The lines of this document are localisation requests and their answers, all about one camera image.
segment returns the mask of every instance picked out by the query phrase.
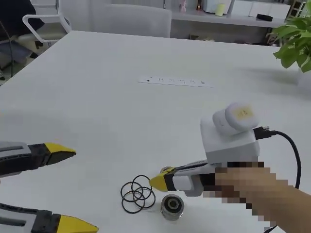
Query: metal bearing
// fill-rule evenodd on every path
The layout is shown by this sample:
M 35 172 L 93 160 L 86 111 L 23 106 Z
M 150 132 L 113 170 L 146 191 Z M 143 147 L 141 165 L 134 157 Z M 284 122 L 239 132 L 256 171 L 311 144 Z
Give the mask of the metal bearing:
M 166 220 L 176 221 L 183 215 L 184 206 L 185 204 L 179 196 L 174 194 L 166 195 L 162 199 L 161 213 Z

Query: cable plug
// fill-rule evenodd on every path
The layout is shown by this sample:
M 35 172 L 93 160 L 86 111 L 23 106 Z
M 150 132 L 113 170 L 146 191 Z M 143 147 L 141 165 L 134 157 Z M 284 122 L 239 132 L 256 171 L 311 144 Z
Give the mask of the cable plug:
M 264 138 L 269 138 L 272 137 L 273 135 L 276 135 L 275 131 L 271 131 L 269 126 L 260 126 L 257 128 L 254 128 L 254 134 L 256 140 L 264 139 Z

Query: plant leaf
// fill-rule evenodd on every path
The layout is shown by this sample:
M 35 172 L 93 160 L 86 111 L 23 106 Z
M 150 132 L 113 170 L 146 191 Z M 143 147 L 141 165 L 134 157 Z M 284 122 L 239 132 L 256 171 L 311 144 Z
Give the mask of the plant leaf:
M 297 57 L 297 64 L 299 67 L 302 66 L 302 64 L 304 64 L 304 62 L 306 61 L 306 59 L 308 58 L 308 56 L 306 54 L 301 54 Z
M 311 33 L 310 32 L 304 32 L 300 34 L 301 37 L 300 38 L 310 38 L 311 37 Z
M 283 45 L 277 52 L 273 53 L 274 57 L 276 57 L 277 59 L 281 59 L 282 54 L 284 53 L 284 51 L 286 51 L 287 49 L 289 49 L 288 44 Z
M 305 30 L 307 28 L 307 24 L 303 20 L 303 18 L 295 18 L 291 22 L 287 24 L 287 26 L 296 26 L 299 29 Z
M 309 43 L 310 39 L 309 38 L 299 38 L 296 43 L 295 43 L 295 47 L 296 49 L 300 50 L 302 48 L 304 48 L 305 46 L 307 46 L 307 44 Z
M 280 26 L 280 27 L 278 27 L 278 28 L 273 28 L 272 33 L 278 34 L 278 33 L 280 33 L 282 30 L 284 30 L 285 28 L 286 28 L 285 25 Z
M 303 73 L 305 73 L 305 72 L 307 72 L 307 71 L 309 71 L 309 70 L 311 70 L 311 60 L 308 61 L 307 63 L 305 63 L 305 64 L 302 66 L 302 68 L 301 68 L 301 71 L 302 71 Z
M 273 53 L 274 57 L 276 57 L 277 59 L 281 59 L 281 53 L 279 51 Z
M 299 51 L 295 49 L 287 49 L 281 54 L 281 64 L 284 68 L 290 67 L 299 55 Z
M 290 33 L 292 33 L 292 35 L 295 35 L 295 34 L 297 34 L 297 33 L 299 33 L 299 32 L 301 32 L 301 30 L 298 29 L 298 28 L 286 27 L 286 28 L 284 28 L 282 31 L 280 31 L 280 32 L 278 33 L 277 38 L 280 39 L 280 38 L 282 38 L 282 37 L 284 37 L 284 36 L 286 36 L 286 35 L 288 35 L 288 34 L 290 34 Z

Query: chair armrest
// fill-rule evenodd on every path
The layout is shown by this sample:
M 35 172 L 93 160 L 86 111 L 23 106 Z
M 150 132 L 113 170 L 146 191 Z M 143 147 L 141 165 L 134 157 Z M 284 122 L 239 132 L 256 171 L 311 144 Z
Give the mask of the chair armrest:
M 56 42 L 58 40 L 45 40 L 43 38 L 41 38 L 41 36 L 35 31 L 35 29 L 30 25 L 30 23 L 28 22 L 28 20 L 30 18 L 39 18 L 39 19 L 44 19 L 44 18 L 57 18 L 60 19 L 60 23 L 62 24 L 62 26 L 64 27 L 64 29 L 66 30 L 66 32 L 68 31 L 68 27 L 70 27 L 69 25 L 64 25 L 64 17 L 62 15 L 25 15 L 23 17 L 23 23 L 26 25 L 26 27 L 32 32 L 32 34 L 34 34 L 34 36 L 41 42 Z
M 56 4 L 32 4 L 35 8 L 55 8 L 56 9 Z

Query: yellow cup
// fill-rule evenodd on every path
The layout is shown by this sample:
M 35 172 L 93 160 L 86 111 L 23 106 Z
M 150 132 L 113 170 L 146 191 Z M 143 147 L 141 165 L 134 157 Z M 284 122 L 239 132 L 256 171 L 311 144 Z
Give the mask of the yellow cup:
M 216 16 L 223 16 L 225 11 L 225 4 L 224 3 L 219 3 L 217 5 L 216 11 L 215 11 L 215 15 Z

